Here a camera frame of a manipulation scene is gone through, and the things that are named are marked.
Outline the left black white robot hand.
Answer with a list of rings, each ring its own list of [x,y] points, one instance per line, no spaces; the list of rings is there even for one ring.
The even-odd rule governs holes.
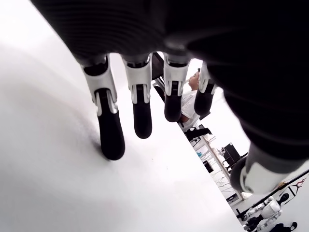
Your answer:
[[[202,60],[195,112],[216,87],[250,139],[232,187],[271,192],[309,158],[309,3],[306,0],[35,0],[81,65],[98,108],[101,150],[125,152],[110,54],[121,55],[138,137],[151,135],[152,53],[164,54],[165,117],[181,117],[191,59]]]

